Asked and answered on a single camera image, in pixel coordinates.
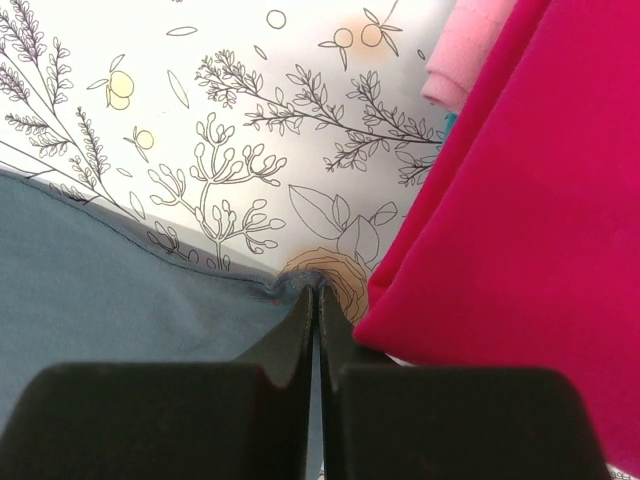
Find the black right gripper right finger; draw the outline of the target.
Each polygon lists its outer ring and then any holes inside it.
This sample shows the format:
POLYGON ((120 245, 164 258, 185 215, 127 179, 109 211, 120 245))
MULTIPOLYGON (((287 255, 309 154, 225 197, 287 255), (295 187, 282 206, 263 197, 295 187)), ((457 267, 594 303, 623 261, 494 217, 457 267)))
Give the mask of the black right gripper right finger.
POLYGON ((606 479, 584 403, 540 368, 405 367, 318 296, 329 479, 606 479))

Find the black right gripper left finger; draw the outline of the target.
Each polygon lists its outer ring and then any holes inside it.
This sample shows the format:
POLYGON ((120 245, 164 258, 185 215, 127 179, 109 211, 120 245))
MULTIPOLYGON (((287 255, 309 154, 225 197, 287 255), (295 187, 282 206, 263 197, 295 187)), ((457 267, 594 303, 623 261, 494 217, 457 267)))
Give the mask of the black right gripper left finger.
POLYGON ((313 292, 227 363, 62 363, 23 390, 5 479, 301 479, 313 292))

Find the blue grey t shirt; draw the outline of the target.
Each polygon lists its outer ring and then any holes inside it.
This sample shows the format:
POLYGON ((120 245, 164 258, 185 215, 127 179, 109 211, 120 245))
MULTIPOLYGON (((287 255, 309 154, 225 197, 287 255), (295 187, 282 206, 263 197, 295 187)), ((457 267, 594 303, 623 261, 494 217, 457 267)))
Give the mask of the blue grey t shirt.
POLYGON ((62 363, 227 363, 274 329, 313 271, 208 271, 83 205, 1 179, 1 437, 27 384, 62 363))

